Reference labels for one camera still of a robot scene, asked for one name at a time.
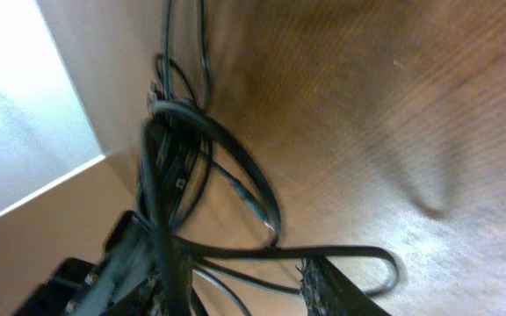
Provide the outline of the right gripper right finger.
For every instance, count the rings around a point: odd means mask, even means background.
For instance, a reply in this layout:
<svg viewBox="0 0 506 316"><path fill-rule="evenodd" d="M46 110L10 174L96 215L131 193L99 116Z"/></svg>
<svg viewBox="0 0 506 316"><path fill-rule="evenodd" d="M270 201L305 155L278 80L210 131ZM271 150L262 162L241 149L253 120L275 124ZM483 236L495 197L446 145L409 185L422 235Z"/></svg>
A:
<svg viewBox="0 0 506 316"><path fill-rule="evenodd" d="M300 273L309 316L390 316L325 257L303 259Z"/></svg>

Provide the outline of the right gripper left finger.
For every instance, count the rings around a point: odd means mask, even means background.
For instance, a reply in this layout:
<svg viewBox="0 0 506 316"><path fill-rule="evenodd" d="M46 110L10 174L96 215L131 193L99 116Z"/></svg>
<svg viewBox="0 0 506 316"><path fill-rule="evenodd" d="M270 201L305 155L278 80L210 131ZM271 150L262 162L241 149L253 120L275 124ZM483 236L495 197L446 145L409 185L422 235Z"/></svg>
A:
<svg viewBox="0 0 506 316"><path fill-rule="evenodd" d="M15 316L190 315L192 264L165 215L123 212L103 257L59 263Z"/></svg>

